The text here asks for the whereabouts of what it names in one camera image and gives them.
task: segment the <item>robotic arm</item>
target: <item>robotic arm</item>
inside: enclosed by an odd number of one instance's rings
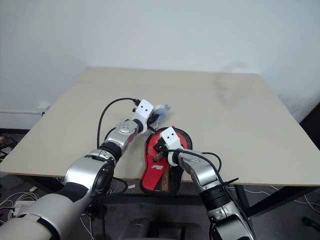
[[[162,105],[157,105],[159,112]],[[107,139],[95,150],[76,160],[65,176],[64,188],[47,194],[25,212],[0,227],[0,238],[5,240],[60,240],[65,239],[79,216],[92,200],[107,192],[119,158],[135,136],[147,131],[155,107],[142,100],[134,116],[118,123]]]
[[[207,216],[214,224],[210,234],[213,239],[253,240],[254,234],[240,213],[233,198],[226,191],[219,173],[201,152],[183,149],[172,127],[160,133],[159,151],[168,152],[168,162],[180,166],[190,174],[193,183],[206,207]]]
[[[41,197],[25,212],[1,226],[0,239],[65,239],[81,213],[108,191],[116,164],[129,143],[148,128],[152,129],[150,124],[161,122],[169,109],[162,105],[154,107],[142,100],[130,120],[118,123],[97,149],[70,166],[62,190]],[[209,220],[214,224],[210,229],[214,239],[254,239],[252,229],[225,189],[218,171],[201,152],[183,149],[172,127],[161,133],[158,145],[160,152],[168,152],[168,162],[172,166],[179,165],[191,175]]]

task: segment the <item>printed logo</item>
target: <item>printed logo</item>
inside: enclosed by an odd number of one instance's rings
[[[157,169],[157,170],[162,170],[164,168],[164,166],[161,165],[152,165],[151,167],[152,169]]]

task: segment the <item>white wall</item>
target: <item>white wall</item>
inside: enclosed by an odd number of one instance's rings
[[[320,101],[316,0],[1,0],[0,109],[54,103],[88,66],[259,73],[297,121]],[[1,114],[1,128],[39,116]]]

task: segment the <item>black wire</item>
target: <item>black wire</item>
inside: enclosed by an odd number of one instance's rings
[[[248,217],[246,216],[245,212],[242,210],[242,208],[240,207],[240,205],[236,202],[235,198],[231,195],[231,193],[229,192],[228,188],[224,185],[224,181],[222,180],[217,168],[215,167],[215,165],[209,160],[207,159],[205,156],[202,156],[202,155],[199,155],[199,154],[196,154],[194,152],[191,152],[191,151],[185,151],[185,150],[181,150],[181,149],[157,149],[157,151],[162,151],[162,152],[177,152],[177,153],[184,153],[184,154],[190,154],[190,155],[193,155],[193,156],[196,156],[198,158],[201,158],[203,160],[205,160],[206,162],[208,162],[211,167],[214,169],[215,173],[216,173],[216,176],[217,178],[219,179],[219,181],[221,182],[221,185],[222,187],[224,188],[224,190],[228,193],[229,197],[232,199],[232,201],[234,202],[234,204],[236,205],[236,207],[239,209],[239,211],[241,212],[241,215],[242,217],[246,220],[252,234],[253,234],[253,238],[254,239],[257,239],[256,238],[256,234],[254,232],[254,228],[251,224],[251,222],[249,221]]]
[[[202,154],[210,154],[210,155],[215,156],[215,157],[218,159],[218,161],[219,161],[218,172],[220,172],[221,167],[222,167],[221,158],[220,158],[217,154],[215,154],[215,153],[213,153],[213,152],[203,152]]]
[[[101,123],[102,123],[102,119],[104,118],[104,115],[107,111],[107,109],[114,103],[122,101],[122,100],[131,100],[134,101],[133,98],[131,97],[122,97],[122,98],[118,98],[116,100],[113,100],[112,102],[110,102],[102,111],[100,119],[99,119],[99,124],[98,124],[98,130],[97,130],[97,135],[96,135],[96,148],[99,148],[100,146],[100,128],[101,128]]]
[[[212,230],[214,228],[214,223],[210,221],[210,227],[209,227],[209,239],[212,240]]]
[[[105,135],[104,140],[106,140],[107,137],[109,136],[109,134],[110,134],[113,130],[115,130],[115,129],[116,129],[115,127],[114,127],[114,128],[111,128],[110,131],[108,131],[108,133]]]
[[[102,239],[106,240],[106,225],[105,225],[105,208],[104,208],[104,200],[101,199],[101,224],[102,224]]]
[[[128,189],[128,183],[127,183],[125,180],[123,180],[123,179],[121,179],[121,178],[117,178],[117,177],[115,177],[115,176],[112,177],[112,179],[117,180],[117,181],[123,183],[123,184],[124,184],[124,188],[123,188],[121,191],[116,192],[116,193],[114,193],[114,194],[110,194],[110,195],[107,195],[107,196],[97,197],[96,200],[98,200],[98,199],[106,199],[106,198],[110,198],[110,197],[114,197],[114,196],[119,196],[119,195],[123,194],[123,193]]]

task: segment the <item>table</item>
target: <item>table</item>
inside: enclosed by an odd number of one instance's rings
[[[121,97],[171,105],[162,126],[186,131],[195,150],[218,154],[225,181],[238,177],[239,185],[320,186],[319,150],[267,84],[252,73],[89,68],[5,158],[1,171],[64,176],[73,161],[96,147],[100,114]],[[101,140],[116,123],[132,116],[133,107],[123,101],[108,110]],[[141,177],[147,137],[134,139],[115,177]],[[182,180],[191,179],[184,174]]]

